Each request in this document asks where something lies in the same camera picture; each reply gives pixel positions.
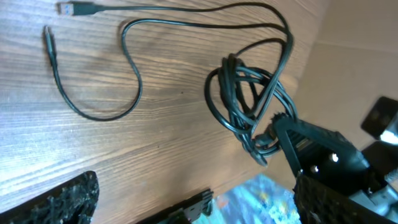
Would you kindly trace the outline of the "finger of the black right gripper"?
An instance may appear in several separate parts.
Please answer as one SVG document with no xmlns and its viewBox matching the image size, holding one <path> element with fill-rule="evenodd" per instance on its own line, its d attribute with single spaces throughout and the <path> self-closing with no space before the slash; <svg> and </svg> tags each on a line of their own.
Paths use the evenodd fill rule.
<svg viewBox="0 0 398 224">
<path fill-rule="evenodd" d="M 201 215 L 209 217 L 212 214 L 213 194 L 214 192 L 211 189 L 203 190 L 186 200 L 137 222 L 137 224 L 192 224 Z"/>
<path fill-rule="evenodd" d="M 340 132 L 284 113 L 272 118 L 272 129 L 294 176 L 302 172 L 345 196 L 386 186 L 382 175 Z"/>
</svg>

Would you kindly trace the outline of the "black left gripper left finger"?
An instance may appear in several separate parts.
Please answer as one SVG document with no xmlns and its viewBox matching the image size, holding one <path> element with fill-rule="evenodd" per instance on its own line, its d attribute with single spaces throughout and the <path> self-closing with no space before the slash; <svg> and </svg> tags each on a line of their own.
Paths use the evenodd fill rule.
<svg viewBox="0 0 398 224">
<path fill-rule="evenodd" d="M 94 171 L 86 171 L 1 213 L 1 224 L 90 224 L 100 187 Z"/>
</svg>

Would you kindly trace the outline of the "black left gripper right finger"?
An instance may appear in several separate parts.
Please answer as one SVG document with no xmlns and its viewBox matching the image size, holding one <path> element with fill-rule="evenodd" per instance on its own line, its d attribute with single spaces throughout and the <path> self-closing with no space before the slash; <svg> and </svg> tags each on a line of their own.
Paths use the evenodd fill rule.
<svg viewBox="0 0 398 224">
<path fill-rule="evenodd" d="M 294 203 L 306 224 L 394 224 L 306 175 L 296 178 Z"/>
</svg>

